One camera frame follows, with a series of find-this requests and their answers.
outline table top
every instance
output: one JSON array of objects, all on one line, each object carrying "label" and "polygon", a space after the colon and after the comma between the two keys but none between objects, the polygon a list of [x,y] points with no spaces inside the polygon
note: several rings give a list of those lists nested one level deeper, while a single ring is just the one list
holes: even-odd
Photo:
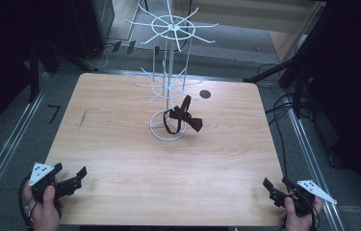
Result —
[{"label": "table top", "polygon": [[[62,163],[60,181],[83,166],[82,188],[65,197],[63,224],[278,225],[280,208],[262,185],[282,172],[258,89],[203,81],[186,86],[189,113],[203,119],[182,138],[161,141],[149,121],[166,108],[151,78],[83,74],[46,163]],[[201,90],[211,97],[202,98]],[[174,100],[181,106],[184,97]]]}]

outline scratch on table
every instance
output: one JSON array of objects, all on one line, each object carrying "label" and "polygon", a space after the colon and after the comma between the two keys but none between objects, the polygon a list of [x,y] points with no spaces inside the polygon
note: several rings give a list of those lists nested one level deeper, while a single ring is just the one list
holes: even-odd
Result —
[{"label": "scratch on table", "polygon": [[88,109],[85,109],[84,115],[82,115],[81,123],[79,124],[79,128],[78,128],[78,129],[81,129],[81,126],[82,126],[82,124],[84,123],[85,117],[87,116],[87,110],[88,110]]}]

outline human hand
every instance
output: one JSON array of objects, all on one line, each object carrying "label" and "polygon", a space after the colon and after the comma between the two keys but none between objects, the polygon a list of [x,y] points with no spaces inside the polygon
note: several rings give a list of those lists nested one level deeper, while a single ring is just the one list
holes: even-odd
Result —
[{"label": "human hand", "polygon": [[[24,198],[29,201],[31,219],[35,231],[57,231],[60,229],[60,216],[54,206],[55,188],[48,186],[45,189],[42,203],[37,203],[33,198],[31,187],[27,184],[24,187]],[[65,203],[58,201],[63,208]]]},{"label": "human hand", "polygon": [[[322,210],[322,201],[316,196],[313,206],[314,210],[318,211],[315,214],[315,211],[312,210],[312,213],[315,216]],[[312,227],[312,215],[306,215],[303,217],[298,217],[295,212],[294,201],[288,196],[285,198],[285,212],[279,216],[279,224],[285,225],[287,231],[309,231]]]}]

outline white wire rack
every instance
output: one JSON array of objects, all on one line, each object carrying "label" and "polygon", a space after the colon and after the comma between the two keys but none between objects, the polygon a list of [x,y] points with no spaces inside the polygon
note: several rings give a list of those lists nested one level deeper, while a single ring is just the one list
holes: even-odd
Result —
[{"label": "white wire rack", "polygon": [[[156,57],[153,54],[153,71],[150,73],[142,68],[142,71],[151,77],[152,79],[151,84],[150,85],[142,85],[136,83],[135,84],[139,87],[151,88],[152,91],[154,92],[155,96],[146,104],[152,103],[155,99],[159,97],[164,98],[166,100],[166,109],[157,112],[150,119],[150,130],[154,136],[156,136],[157,138],[163,141],[174,141],[182,137],[183,134],[186,132],[186,123],[183,122],[182,130],[179,133],[175,135],[169,134],[165,132],[166,131],[165,129],[162,129],[164,124],[163,114],[167,110],[174,108],[173,99],[186,95],[185,90],[187,85],[195,85],[201,83],[201,81],[196,83],[186,83],[187,68],[189,66],[189,57],[192,49],[192,41],[193,39],[199,39],[207,43],[215,42],[214,40],[207,40],[201,38],[197,36],[195,32],[197,28],[211,28],[217,26],[218,24],[199,25],[199,26],[194,25],[191,21],[189,21],[189,18],[197,13],[198,8],[193,13],[190,13],[190,15],[188,15],[187,17],[172,15],[169,0],[168,0],[168,15],[156,16],[155,14],[145,10],[141,5],[139,5],[139,8],[143,12],[153,17],[153,20],[149,24],[138,23],[129,20],[126,21],[133,25],[150,27],[151,30],[154,32],[155,35],[151,37],[149,40],[142,42],[142,44],[147,44],[152,40],[154,41],[155,44],[156,38],[158,37],[163,38],[165,40],[165,57],[162,61],[163,74],[157,74],[155,72]],[[177,48],[177,51],[181,52],[182,47],[180,46],[180,41],[186,41],[186,40],[189,42],[189,49],[187,52],[187,60],[185,67],[179,74],[173,74],[175,48]],[[171,118],[168,117],[168,115],[166,115],[166,121],[169,127],[171,126],[174,130],[177,130],[177,126],[178,126],[177,123],[173,123],[171,121]]]}]

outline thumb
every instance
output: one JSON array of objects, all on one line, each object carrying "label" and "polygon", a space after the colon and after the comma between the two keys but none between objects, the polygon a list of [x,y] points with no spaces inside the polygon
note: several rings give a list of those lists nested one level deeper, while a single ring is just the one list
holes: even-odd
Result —
[{"label": "thumb", "polygon": [[288,216],[296,214],[294,201],[289,196],[285,197],[285,209]]},{"label": "thumb", "polygon": [[48,186],[45,189],[44,196],[42,199],[43,207],[54,206],[55,188],[54,186]]}]

